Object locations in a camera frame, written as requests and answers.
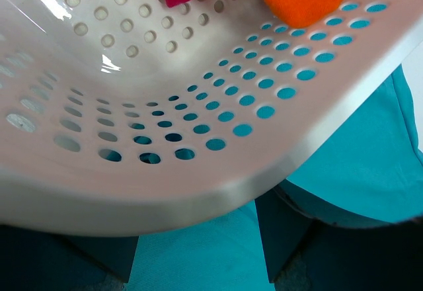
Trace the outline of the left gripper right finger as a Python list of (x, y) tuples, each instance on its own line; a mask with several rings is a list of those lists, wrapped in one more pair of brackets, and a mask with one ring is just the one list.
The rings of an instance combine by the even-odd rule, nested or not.
[(422, 218), (390, 224), (295, 185), (255, 205), (271, 283), (422, 282)]

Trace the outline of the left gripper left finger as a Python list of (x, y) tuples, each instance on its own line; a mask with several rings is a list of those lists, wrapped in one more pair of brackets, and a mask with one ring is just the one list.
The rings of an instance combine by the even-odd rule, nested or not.
[(2, 283), (128, 282), (138, 237), (81, 237), (1, 226)]

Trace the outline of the teal t-shirt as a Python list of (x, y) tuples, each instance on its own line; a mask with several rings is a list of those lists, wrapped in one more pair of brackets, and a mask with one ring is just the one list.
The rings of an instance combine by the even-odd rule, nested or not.
[[(365, 35), (388, 41), (405, 13), (422, 0), (345, 0), (317, 28), (291, 28), (270, 19), (255, 24), (219, 60), (191, 79), (184, 96), (170, 96), (173, 119), (131, 122), (139, 160), (202, 185), (247, 160), (262, 163), (288, 138), (294, 121), (333, 96), (373, 54)], [(402, 66), (388, 62), (385, 80), (286, 179), (270, 198), (294, 216), (270, 229), (301, 230), (312, 218), (342, 227), (373, 227), (422, 214), (422, 133), (418, 99)]]

